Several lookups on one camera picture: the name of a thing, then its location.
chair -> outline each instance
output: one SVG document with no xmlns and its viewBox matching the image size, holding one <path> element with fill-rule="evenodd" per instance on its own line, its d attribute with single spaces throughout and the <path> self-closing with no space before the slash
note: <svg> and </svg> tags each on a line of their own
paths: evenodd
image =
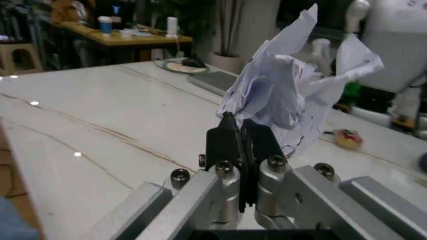
<svg viewBox="0 0 427 240">
<path fill-rule="evenodd" d="M 43 72 L 42 64 L 31 43 L 0 41 L 0 75 L 21 75 Z"/>
</svg>

white paper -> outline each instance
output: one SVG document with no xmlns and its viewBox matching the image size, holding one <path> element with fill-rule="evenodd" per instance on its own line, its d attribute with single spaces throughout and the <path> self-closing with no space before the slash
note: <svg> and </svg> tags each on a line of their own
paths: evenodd
<svg viewBox="0 0 427 240">
<path fill-rule="evenodd" d="M 292 54 L 299 52 L 317 22 L 318 6 L 304 10 L 272 40 L 266 40 L 224 95 L 217 111 L 269 126 L 283 153 L 304 152 L 322 133 L 326 116 L 346 83 L 384 68 L 380 57 L 356 36 L 338 49 L 336 76 L 319 79 L 315 68 Z"/>
</svg>

marble vein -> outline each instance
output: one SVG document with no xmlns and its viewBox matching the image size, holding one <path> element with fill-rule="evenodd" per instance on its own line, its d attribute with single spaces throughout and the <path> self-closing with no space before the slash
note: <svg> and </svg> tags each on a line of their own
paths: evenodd
<svg viewBox="0 0 427 240">
<path fill-rule="evenodd" d="M 326 143 L 333 144 L 337 148 L 342 148 L 342 147 L 336 145 L 333 141 L 330 141 L 330 140 L 327 140 L 327 139 L 324 139 L 324 138 L 319 138 L 319 140 L 321 140 L 323 142 L 326 142 Z M 349 149 L 345 149 L 345 148 L 342 148 L 342 149 L 344 149 L 346 151 L 354 151 L 356 153 L 363 154 L 365 156 L 371 157 L 371 158 L 373 158 L 375 160 L 378 160 L 380 162 L 385 162 L 385 163 L 391 164 L 391 165 L 397 167 L 398 169 L 400 169 L 400 170 L 402 170 L 402 171 L 404 171 L 404 172 L 412 175 L 413 177 L 417 178 L 417 182 L 420 183 L 421 185 L 427 186 L 427 176 L 425 176 L 425 175 L 423 175 L 423 174 L 421 174 L 419 172 L 413 171 L 413 170 L 411 170 L 411 169 L 409 169 L 407 167 L 404 167 L 404 166 L 402 166 L 400 164 L 397 164 L 397 163 L 395 163 L 393 161 L 387 160 L 385 158 L 382 158 L 382 157 L 379 157 L 379 156 L 376 156 L 376 155 L 373 155 L 373 154 L 370 154 L 370 153 L 367 153 L 367 152 L 364 152 L 364 151 L 361 151 L 361 150 L 357 150 L 357 149 L 356 150 L 349 150 Z"/>
<path fill-rule="evenodd" d="M 52 135 L 49 135 L 49 134 L 47 134 L 47 133 L 45 133 L 45 132 L 39 131 L 39 130 L 37 130 L 37 129 L 31 128 L 31 127 L 28 127 L 28 126 L 24 126 L 24 125 L 21 125 L 21 124 L 15 123 L 15 122 L 13 122 L 13 121 L 10 121 L 10 120 L 9 120 L 9 119 L 7 119 L 7 118 L 3 118 L 3 119 L 4 119 L 6 122 L 8 122 L 8 123 L 10 123 L 10 124 L 12 124 L 12 125 L 14 125 L 14 126 L 17 126 L 17 127 L 20 127 L 20 128 L 24 128 L 24 129 L 27 129 L 27 130 L 33 131 L 34 133 L 37 133 L 37 134 L 43 135 L 43 136 L 45 136 L 45 137 L 48 137 L 49 139 L 51 139 L 51 140 L 53 140 L 53 141 L 55 141 L 55 142 L 57 142 L 57 143 L 59 143 L 59 144 L 63 145 L 64 147 L 66 147 L 66 148 L 68 148 L 68 149 L 72 150 L 73 152 L 79 152 L 79 150 L 78 150 L 78 149 L 74 148 L 73 146 L 69 145 L 68 143 L 66 143 L 66 142 L 64 142 L 64 141 L 62 141 L 62 140 L 60 140 L 60 139 L 58 139 L 58 138 L 56 138 L 56 137 L 54 137 L 54 136 L 52 136 Z M 86 155 L 86 154 L 82 153 L 82 154 L 81 154 L 81 157 L 83 157 L 83 159 L 88 160 L 90 163 L 92 163 L 92 164 L 94 164 L 95 166 L 97 166 L 98 168 L 100 168 L 100 169 L 101 169 L 105 174 L 107 174 L 108 176 L 110 176 L 111 178 L 113 178 L 114 180 L 116 180 L 117 182 L 119 182 L 121 185 L 123 185 L 123 186 L 124 186 L 124 187 L 126 187 L 127 189 L 129 189 L 129 190 L 132 190 L 132 189 L 133 189 L 131 186 L 129 186 L 128 184 L 126 184 L 124 181 L 120 180 L 118 177 L 114 176 L 111 172 L 109 172 L 107 168 L 105 168 L 105 167 L 104 167 L 104 166 L 102 166 L 101 164 L 99 164 L 99 163 L 97 163 L 96 161 L 94 161 L 93 159 L 91 159 L 88 155 Z"/>
<path fill-rule="evenodd" d="M 68 121 L 71 121 L 73 123 L 77 123 L 77 124 L 86 126 L 89 129 L 93 129 L 93 130 L 105 133 L 105 134 L 107 134 L 107 135 L 109 135 L 109 136 L 111 136 L 113 138 L 118 139 L 120 142 L 122 142 L 122 143 L 124 143 L 126 145 L 129 145 L 131 147 L 137 148 L 138 150 L 144 151 L 144 152 L 149 153 L 149 154 L 151 154 L 153 156 L 156 156 L 156 157 L 158 157 L 160 159 L 163 159 L 165 161 L 173 163 L 173 164 L 175 164 L 175 165 L 177 165 L 177 166 L 179 166 L 181 168 L 185 168 L 185 169 L 189 170 L 192 173 L 196 172 L 195 170 L 191 169 L 190 167 L 182 165 L 181 163 L 179 163 L 179 162 L 173 160 L 172 158 L 170 158 L 169 156 L 167 156 L 167 155 L 165 155 L 163 153 L 157 152 L 156 150 L 151 149 L 151 148 L 149 148 L 149 147 L 141 144 L 135 138 L 130 137 L 130 136 L 128 136 L 126 134 L 123 134 L 121 132 L 118 132 L 118 131 L 112 130 L 112 129 L 104 127 L 104 126 L 100 126 L 100 125 L 97 125 L 97 124 L 85 121 L 83 119 L 77 118 L 77 117 L 75 117 L 73 115 L 69 115 L 67 113 L 64 113 L 64 112 L 61 112 L 61 111 L 58 111 L 58 110 L 55 110 L 55 109 L 51 109 L 51 108 L 47 108 L 47 107 L 42 107 L 40 105 L 31 105 L 29 101 L 27 101 L 25 99 L 21 99 L 21 98 L 16 97 L 16 96 L 11 96 L 11 95 L 8 95 L 8 94 L 5 94 L 5 93 L 1 93 L 1 92 L 0 92 L 0 96 L 3 96 L 5 98 L 11 99 L 11 100 L 20 101 L 20 102 L 26 104 L 29 107 L 33 107 L 33 108 L 37 108 L 37 109 L 40 109 L 40 110 L 43 110 L 43 111 L 52 112 L 52 113 L 55 113 L 57 115 L 61 115 L 62 117 L 65 117 L 65 119 L 67 119 Z"/>
<path fill-rule="evenodd" d="M 168 87 L 174 88 L 174 89 L 179 90 L 179 91 L 181 91 L 181 92 L 183 92 L 183 93 L 186 93 L 186 94 L 188 94 L 188 95 L 191 95 L 191 96 L 197 97 L 197 98 L 199 98 L 199 99 L 203 99 L 203 100 L 205 100 L 205 101 L 207 101 L 207 102 L 209 102 L 209 103 L 211 103 L 211 104 L 213 104 L 213 105 L 215 105 L 215 106 L 218 106 L 218 105 L 219 105 L 217 102 L 214 102 L 214 101 L 212 101 L 212 100 L 206 99 L 206 98 L 201 97 L 201 96 L 199 96 L 199 95 L 197 95 L 197 94 L 194 94 L 194 93 L 192 93 L 192 92 L 190 92 L 190 91 L 186 91 L 186 90 L 184 90 L 184 89 L 181 89 L 181 88 L 179 88 L 179 87 L 176 87 L 176 86 L 174 86 L 174 85 L 172 85 L 172 84 L 169 84 L 169 83 L 164 82 L 164 81 L 162 81 L 162 80 L 160 80 L 160 79 L 157 79 L 157 78 L 155 78 L 155 77 L 152 77 L 152 76 L 147 75 L 147 74 L 145 74 L 145 73 L 142 73 L 142 72 L 140 72 L 140 71 L 137 71 L 137 70 L 134 70 L 134 69 L 132 69 L 132 68 L 129 68 L 129 67 L 127 67 L 127 66 L 119 65 L 119 67 L 120 67 L 120 68 L 123 68 L 123 69 L 122 69 L 122 72 L 124 72 L 124 73 L 131 74 L 131 75 L 136 76 L 136 77 L 141 77 L 141 75 L 142 75 L 142 76 L 144 76 L 145 78 L 149 78 L 149 79 L 151 79 L 151 80 L 154 80 L 154 82 L 156 82 L 156 83 L 157 83 L 157 82 L 162 83 L 162 84 L 164 84 L 164 85 L 166 85 L 166 86 L 168 86 Z"/>
</svg>

wooden stool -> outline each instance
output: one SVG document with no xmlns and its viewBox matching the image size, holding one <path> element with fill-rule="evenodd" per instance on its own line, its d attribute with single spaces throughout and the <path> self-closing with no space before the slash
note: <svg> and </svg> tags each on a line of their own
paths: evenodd
<svg viewBox="0 0 427 240">
<path fill-rule="evenodd" d="M 15 51 L 20 53 L 22 64 L 15 64 Z M 41 72 L 43 72 L 43 67 L 32 44 L 3 44 L 0 42 L 0 75 L 21 75 Z"/>
</svg>

blue cup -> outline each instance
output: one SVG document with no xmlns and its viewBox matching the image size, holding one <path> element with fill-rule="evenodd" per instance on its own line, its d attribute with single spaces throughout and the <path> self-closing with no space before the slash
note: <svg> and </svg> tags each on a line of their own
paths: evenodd
<svg viewBox="0 0 427 240">
<path fill-rule="evenodd" d="M 100 16 L 98 17 L 99 26 L 101 28 L 101 33 L 104 36 L 110 36 L 113 26 L 113 20 L 109 16 Z"/>
</svg>

